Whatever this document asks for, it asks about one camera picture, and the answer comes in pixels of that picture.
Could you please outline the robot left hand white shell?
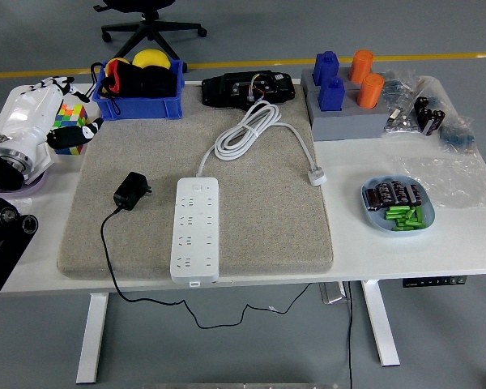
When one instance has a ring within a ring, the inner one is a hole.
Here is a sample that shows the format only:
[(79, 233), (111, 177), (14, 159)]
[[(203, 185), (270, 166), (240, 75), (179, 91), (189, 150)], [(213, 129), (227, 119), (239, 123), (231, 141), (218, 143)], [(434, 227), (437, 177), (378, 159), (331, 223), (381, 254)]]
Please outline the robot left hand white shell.
[(102, 118), (81, 126), (53, 125), (65, 95), (77, 96), (84, 103), (90, 101), (87, 95), (74, 88), (73, 81), (72, 77), (48, 77), (15, 98), (2, 128), (2, 134), (7, 137), (0, 142), (2, 158), (14, 157), (34, 165), (37, 147), (41, 144), (60, 150), (83, 145), (93, 139), (104, 122)]

